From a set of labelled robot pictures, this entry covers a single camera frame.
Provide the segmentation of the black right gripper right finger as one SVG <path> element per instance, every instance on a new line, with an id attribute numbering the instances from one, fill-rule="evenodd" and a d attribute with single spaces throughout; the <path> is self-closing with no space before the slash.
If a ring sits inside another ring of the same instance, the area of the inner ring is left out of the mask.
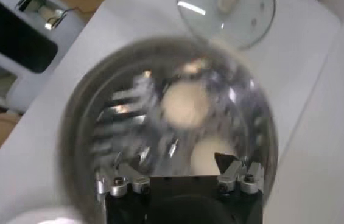
<path id="1" fill-rule="evenodd" d="M 264 189 L 264 168 L 259 162 L 249 166 L 233 155 L 215 153 L 214 158 L 220 175 L 217 177 L 219 186 L 226 193 L 239 189 L 245 194 L 256 194 Z"/>

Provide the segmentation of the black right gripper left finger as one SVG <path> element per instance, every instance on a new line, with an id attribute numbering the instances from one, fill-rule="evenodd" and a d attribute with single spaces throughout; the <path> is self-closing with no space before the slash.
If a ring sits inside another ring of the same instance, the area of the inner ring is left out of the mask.
<path id="1" fill-rule="evenodd" d="M 139 173 L 129 163 L 120 163 L 116 168 L 98 168 L 95 172 L 96 192 L 123 197 L 129 188 L 136 194 L 150 192 L 150 178 Z"/>

